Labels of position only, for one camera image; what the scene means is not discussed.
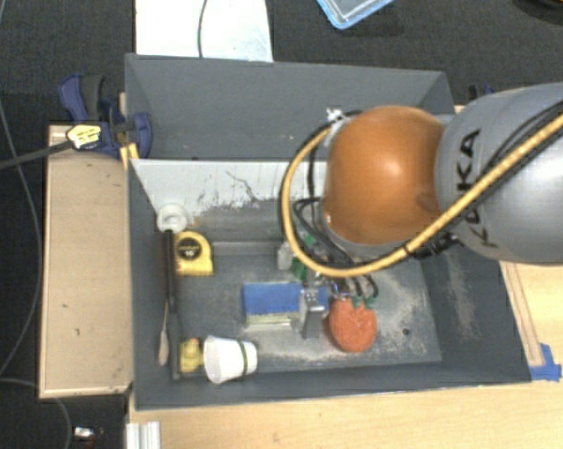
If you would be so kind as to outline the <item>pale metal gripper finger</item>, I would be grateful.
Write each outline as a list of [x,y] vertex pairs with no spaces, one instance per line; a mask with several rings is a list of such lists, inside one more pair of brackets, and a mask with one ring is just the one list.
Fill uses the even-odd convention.
[[325,301],[318,289],[305,289],[300,299],[300,334],[303,339],[319,337],[326,313]]

